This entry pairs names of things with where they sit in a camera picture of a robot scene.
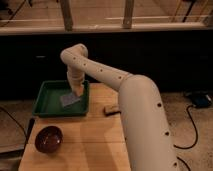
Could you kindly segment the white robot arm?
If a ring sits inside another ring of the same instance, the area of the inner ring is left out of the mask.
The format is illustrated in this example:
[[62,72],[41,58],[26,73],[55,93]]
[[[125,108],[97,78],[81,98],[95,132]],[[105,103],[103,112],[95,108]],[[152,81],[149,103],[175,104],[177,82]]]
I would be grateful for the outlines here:
[[180,171],[161,95],[155,82],[88,58],[87,47],[76,44],[60,58],[67,79],[78,90],[90,76],[118,92],[118,107],[131,171]]

